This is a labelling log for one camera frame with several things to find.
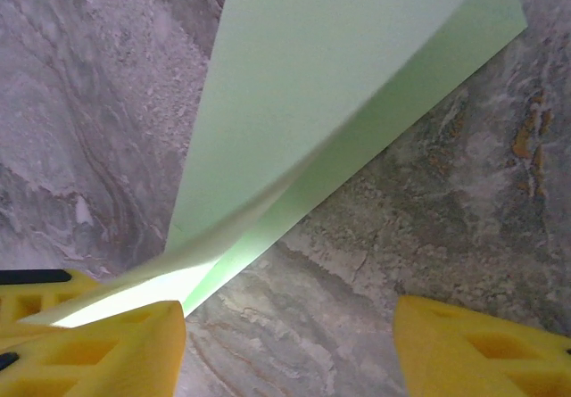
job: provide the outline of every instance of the yellow foam block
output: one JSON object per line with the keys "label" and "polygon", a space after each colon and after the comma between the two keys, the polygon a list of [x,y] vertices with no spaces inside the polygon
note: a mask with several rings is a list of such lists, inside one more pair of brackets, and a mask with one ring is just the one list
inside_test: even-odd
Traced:
{"label": "yellow foam block", "polygon": [[180,303],[157,302],[82,327],[56,330],[3,349],[19,358],[0,370],[0,397],[174,393],[186,342]]}
{"label": "yellow foam block", "polygon": [[[186,343],[179,302],[77,328],[35,326],[19,320],[98,284],[74,270],[56,271],[61,282],[23,272],[0,274],[0,397],[172,396]],[[21,276],[24,283],[17,282]]]}
{"label": "yellow foam block", "polygon": [[[35,273],[37,276],[40,271],[26,272]],[[64,269],[54,272],[62,272],[63,280],[49,283],[0,284],[0,351],[31,337],[58,330],[55,327],[22,324],[18,320],[48,310],[98,286],[97,281],[77,270]]]}
{"label": "yellow foam block", "polygon": [[569,397],[571,339],[404,296],[394,341],[410,397]]}

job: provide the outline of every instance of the green paper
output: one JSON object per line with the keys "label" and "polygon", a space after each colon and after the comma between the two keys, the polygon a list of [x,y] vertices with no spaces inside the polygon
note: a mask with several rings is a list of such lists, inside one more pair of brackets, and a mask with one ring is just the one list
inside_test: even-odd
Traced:
{"label": "green paper", "polygon": [[467,0],[225,253],[185,299],[185,312],[192,312],[256,260],[525,27],[519,0]]}
{"label": "green paper", "polygon": [[524,28],[518,0],[226,0],[166,252],[25,320],[192,311]]}

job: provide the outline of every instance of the brown stain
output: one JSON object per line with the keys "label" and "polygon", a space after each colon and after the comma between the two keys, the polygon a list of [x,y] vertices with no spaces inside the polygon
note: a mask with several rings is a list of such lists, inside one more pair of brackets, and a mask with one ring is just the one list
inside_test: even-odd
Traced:
{"label": "brown stain", "polygon": [[543,93],[543,91],[542,91],[539,95],[532,97],[532,103],[533,103],[533,104],[543,104],[543,103],[545,103],[545,97],[543,96],[543,94],[544,94],[544,93]]}
{"label": "brown stain", "polygon": [[517,183],[517,188],[522,192],[526,192],[527,194],[529,193],[529,185],[525,181]]}
{"label": "brown stain", "polygon": [[543,175],[543,147],[541,145],[537,146],[534,152],[534,158],[532,159],[532,175],[535,179],[535,196],[544,196],[543,192],[543,181],[545,176]]}
{"label": "brown stain", "polygon": [[[446,151],[441,151],[440,153],[444,156],[446,155]],[[450,169],[450,166],[442,162],[434,153],[428,156],[428,163],[432,165],[441,176],[445,175]]]}
{"label": "brown stain", "polygon": [[551,110],[546,111],[542,114],[542,125],[539,127],[539,135],[544,136],[550,130],[550,124],[553,120],[553,113]]}
{"label": "brown stain", "polygon": [[464,128],[464,116],[459,116],[451,124],[449,131],[450,136],[453,138],[457,138],[462,132],[463,128]]}
{"label": "brown stain", "polygon": [[536,118],[537,112],[530,112],[511,143],[511,151],[520,159],[532,159],[532,153],[527,148],[527,143],[534,132]]}

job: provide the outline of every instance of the marble floor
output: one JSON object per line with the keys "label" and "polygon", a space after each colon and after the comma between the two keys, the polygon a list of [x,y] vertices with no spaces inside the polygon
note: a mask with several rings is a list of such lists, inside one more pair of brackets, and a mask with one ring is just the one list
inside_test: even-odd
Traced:
{"label": "marble floor", "polygon": [[[571,334],[571,0],[187,319],[177,396],[404,396],[420,294]],[[0,0],[0,267],[161,252],[224,0]]]}

